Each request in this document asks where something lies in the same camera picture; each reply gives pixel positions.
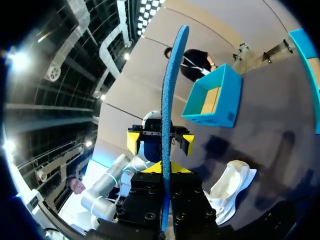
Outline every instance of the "blue sponge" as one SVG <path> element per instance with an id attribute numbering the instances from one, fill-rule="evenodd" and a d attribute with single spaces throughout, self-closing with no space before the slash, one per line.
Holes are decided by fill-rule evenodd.
<path id="1" fill-rule="evenodd" d="M 183 25 L 175 39 L 169 62 L 166 66 L 164 81 L 162 86 L 161 100 L 161 156 L 162 156 L 162 175 L 164 184 L 164 202 L 162 208 L 161 230 L 167 228 L 169 208 L 170 208 L 170 128 L 171 128 L 171 110 L 174 99 L 176 81 L 185 52 L 187 39 L 189 35 L 189 27 Z"/>

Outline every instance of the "black shirt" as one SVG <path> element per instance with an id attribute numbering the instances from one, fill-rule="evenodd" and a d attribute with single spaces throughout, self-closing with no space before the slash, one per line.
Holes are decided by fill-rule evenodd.
<path id="1" fill-rule="evenodd" d="M 187 50 L 183 56 L 185 56 L 187 59 L 189 59 L 191 62 L 193 62 L 197 67 L 199 68 L 205 68 L 210 72 L 211 65 L 207 60 L 208 53 L 204 51 L 200 51 L 197 49 L 189 49 Z M 204 75 L 201 73 L 199 69 L 192 68 L 194 65 L 184 59 L 182 62 L 183 65 L 187 66 L 180 66 L 181 72 L 184 76 L 186 76 L 188 79 L 190 79 L 192 82 L 195 82 L 197 79 L 202 78 Z"/>

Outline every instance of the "blue plastic bin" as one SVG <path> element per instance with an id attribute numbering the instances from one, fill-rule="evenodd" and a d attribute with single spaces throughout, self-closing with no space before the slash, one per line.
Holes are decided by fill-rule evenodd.
<path id="1" fill-rule="evenodd" d="M 298 50 L 302 65 L 304 67 L 307 79 L 309 81 L 313 99 L 313 109 L 315 118 L 315 134 L 320 134 L 320 94 L 316 76 L 310 66 L 308 59 L 317 58 L 317 51 L 312 44 L 307 33 L 302 29 L 289 32 L 296 49 Z"/>
<path id="2" fill-rule="evenodd" d="M 220 87 L 215 112 L 201 114 L 207 92 Z M 196 81 L 185 104 L 182 117 L 195 124 L 233 128 L 237 118 L 242 77 L 223 64 Z"/>

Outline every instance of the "person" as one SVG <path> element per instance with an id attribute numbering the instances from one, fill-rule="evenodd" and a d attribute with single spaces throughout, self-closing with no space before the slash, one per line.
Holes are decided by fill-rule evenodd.
<path id="1" fill-rule="evenodd" d="M 66 178 L 66 187 L 69 188 L 74 194 L 78 195 L 81 194 L 85 189 L 86 186 L 83 184 L 83 182 L 78 179 L 75 175 L 70 175 Z M 109 192 L 109 194 L 106 196 L 108 199 L 116 200 L 118 198 L 118 193 L 120 192 L 119 185 L 115 185 L 114 188 Z M 120 197 L 120 203 L 123 203 L 125 197 Z"/>
<path id="2" fill-rule="evenodd" d="M 170 58 L 172 47 L 167 47 L 164 55 L 167 59 Z M 212 60 L 211 56 L 204 51 L 197 49 L 189 49 L 183 54 L 181 62 L 181 72 L 184 76 L 192 82 L 197 81 L 203 76 L 215 70 L 217 66 Z"/>

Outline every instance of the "white towel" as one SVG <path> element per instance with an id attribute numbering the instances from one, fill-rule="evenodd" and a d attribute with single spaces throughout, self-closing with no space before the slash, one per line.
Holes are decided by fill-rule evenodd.
<path id="1" fill-rule="evenodd" d="M 210 194 L 204 191 L 211 207 L 216 210 L 216 224 L 228 221 L 236 212 L 238 193 L 253 181 L 256 169 L 250 169 L 244 161 L 234 160 L 226 165 L 220 179 L 211 188 Z"/>

